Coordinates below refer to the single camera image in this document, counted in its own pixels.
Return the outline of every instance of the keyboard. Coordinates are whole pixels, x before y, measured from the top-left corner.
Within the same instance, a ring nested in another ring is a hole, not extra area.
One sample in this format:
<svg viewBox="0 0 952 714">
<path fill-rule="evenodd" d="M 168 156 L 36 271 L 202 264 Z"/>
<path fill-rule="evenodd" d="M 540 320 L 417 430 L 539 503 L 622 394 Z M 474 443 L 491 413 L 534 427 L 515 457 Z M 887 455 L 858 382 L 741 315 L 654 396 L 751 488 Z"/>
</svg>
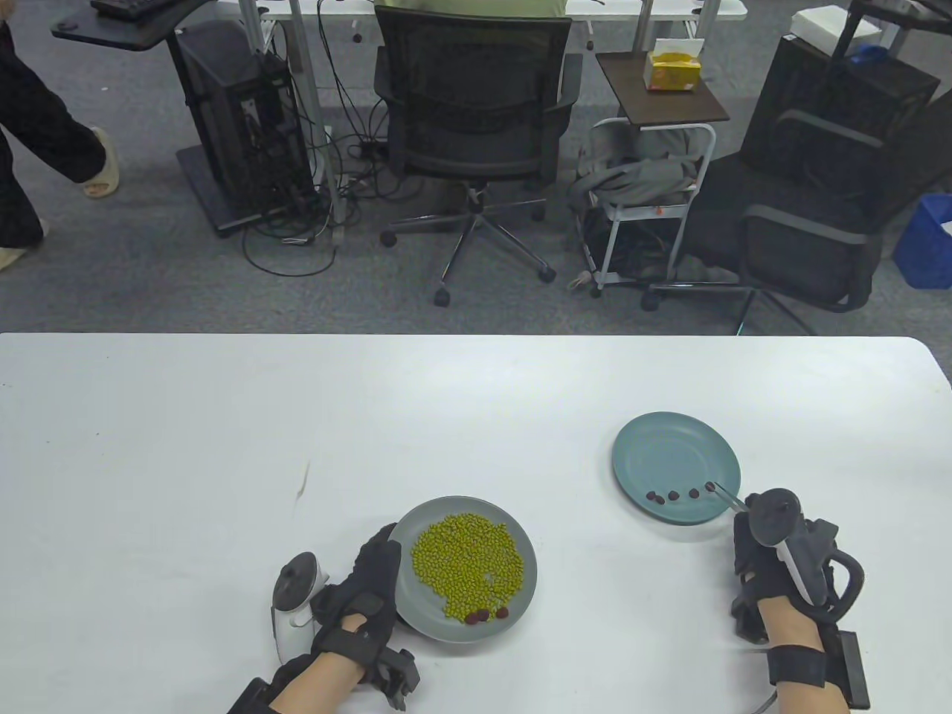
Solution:
<svg viewBox="0 0 952 714">
<path fill-rule="evenodd" d="M 99 13 L 117 20 L 135 22 L 182 0 L 89 0 Z"/>
</svg>

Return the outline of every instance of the plate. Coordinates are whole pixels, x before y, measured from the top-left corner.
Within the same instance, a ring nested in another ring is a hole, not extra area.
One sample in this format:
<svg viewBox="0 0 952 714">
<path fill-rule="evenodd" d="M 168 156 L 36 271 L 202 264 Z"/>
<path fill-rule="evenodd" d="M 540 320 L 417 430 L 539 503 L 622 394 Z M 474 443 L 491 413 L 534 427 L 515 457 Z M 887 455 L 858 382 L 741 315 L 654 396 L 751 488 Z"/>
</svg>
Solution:
<svg viewBox="0 0 952 714">
<path fill-rule="evenodd" d="M 475 513 L 494 524 L 506 524 L 509 535 L 523 559 L 523 589 L 509 601 L 509 616 L 504 620 L 490 620 L 478 625 L 464 625 L 443 614 L 446 599 L 437 595 L 433 588 L 424 585 L 413 572 L 413 557 L 410 554 L 420 534 L 446 516 Z M 400 572 L 397 575 L 397 612 L 408 625 L 418 632 L 442 642 L 471 643 L 505 632 L 515 625 L 529 607 L 535 592 L 539 567 L 535 551 L 523 528 L 516 519 L 498 506 L 470 496 L 443 496 L 427 501 L 411 510 L 393 529 L 390 539 L 397 541 L 402 550 Z"/>
<path fill-rule="evenodd" d="M 628 498 L 649 514 L 681 526 L 717 518 L 728 506 L 704 489 L 716 481 L 735 496 L 741 489 L 741 466 L 724 437 L 699 419 L 673 411 L 655 411 L 632 419 L 611 449 L 615 478 Z M 691 498 L 692 488 L 699 492 Z M 664 505 L 649 501 L 654 491 Z M 668 494 L 677 491 L 678 499 Z"/>
</svg>

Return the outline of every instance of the chair wheel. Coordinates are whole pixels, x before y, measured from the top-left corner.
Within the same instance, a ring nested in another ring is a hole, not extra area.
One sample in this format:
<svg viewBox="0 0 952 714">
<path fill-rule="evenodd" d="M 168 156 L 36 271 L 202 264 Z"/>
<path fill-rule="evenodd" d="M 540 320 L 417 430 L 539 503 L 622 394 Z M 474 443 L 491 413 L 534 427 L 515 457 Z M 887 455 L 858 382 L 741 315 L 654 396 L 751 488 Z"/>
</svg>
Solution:
<svg viewBox="0 0 952 714">
<path fill-rule="evenodd" d="M 642 310 L 645 312 L 655 312 L 661 306 L 661 295 L 651 290 L 646 290 L 642 295 Z"/>
</svg>

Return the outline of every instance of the hand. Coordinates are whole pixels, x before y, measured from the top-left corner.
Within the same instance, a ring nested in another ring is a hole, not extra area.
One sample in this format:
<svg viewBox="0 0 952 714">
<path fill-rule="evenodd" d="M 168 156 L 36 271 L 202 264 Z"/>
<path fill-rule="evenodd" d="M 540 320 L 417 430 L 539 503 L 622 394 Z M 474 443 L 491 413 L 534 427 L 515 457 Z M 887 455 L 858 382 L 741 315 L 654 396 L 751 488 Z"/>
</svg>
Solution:
<svg viewBox="0 0 952 714">
<path fill-rule="evenodd" d="M 357 631 L 367 633 L 380 647 L 387 644 L 397 621 L 401 548 L 399 543 L 389 540 L 395 526 L 381 528 L 361 547 L 347 579 L 328 588 L 327 597 L 321 602 L 322 625 L 338 625 L 345 617 L 362 614 L 367 621 Z"/>
<path fill-rule="evenodd" d="M 752 493 L 744 499 L 747 507 L 753 505 L 757 495 Z M 786 565 L 777 558 L 777 551 L 754 539 L 748 513 L 734 516 L 734 572 L 741 576 L 748 605 L 756 605 L 764 598 L 800 598 Z"/>
<path fill-rule="evenodd" d="M 0 0 L 0 20 L 9 20 L 16 10 L 16 0 Z"/>
</svg>

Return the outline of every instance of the small side table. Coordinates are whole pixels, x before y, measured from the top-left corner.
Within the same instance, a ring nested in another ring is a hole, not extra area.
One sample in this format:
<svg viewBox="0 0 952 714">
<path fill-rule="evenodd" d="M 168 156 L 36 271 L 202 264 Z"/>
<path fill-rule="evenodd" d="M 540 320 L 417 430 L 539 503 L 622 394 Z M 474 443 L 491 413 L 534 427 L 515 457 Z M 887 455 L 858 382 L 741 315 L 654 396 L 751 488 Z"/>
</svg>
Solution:
<svg viewBox="0 0 952 714">
<path fill-rule="evenodd" d="M 667 278 L 673 279 L 675 263 L 681 242 L 684 237 L 684 224 L 691 202 L 704 182 L 707 165 L 714 151 L 716 137 L 714 129 L 709 126 L 712 122 L 723 122 L 730 116 L 721 106 L 708 86 L 702 80 L 694 91 L 648 91 L 645 87 L 645 52 L 600 52 L 595 55 L 598 59 L 605 79 L 611 86 L 621 111 L 628 122 L 639 129 L 685 129 L 702 131 L 710 136 L 704 150 L 704 159 L 698 173 L 698 180 L 685 193 L 687 200 L 677 205 L 658 206 L 615 206 L 602 203 L 605 216 L 611 222 L 611 231 L 605 246 L 604 255 L 593 254 L 602 251 L 589 247 L 585 241 L 582 221 L 578 222 L 578 229 L 582 237 L 585 259 L 589 271 L 595 280 L 591 289 L 592 297 L 601 297 L 606 285 L 635 283 L 636 278 L 627 278 L 618 272 L 610 271 L 612 253 L 618 238 L 619 227 L 622 223 L 633 221 L 647 221 L 657 219 L 677 219 L 680 221 L 678 233 L 671 246 L 667 259 Z M 620 122 L 623 119 L 606 119 L 605 122 Z"/>
<path fill-rule="evenodd" d="M 730 119 L 704 80 L 694 91 L 648 91 L 645 52 L 598 52 L 595 57 L 622 111 L 636 127 L 710 124 Z"/>
</svg>

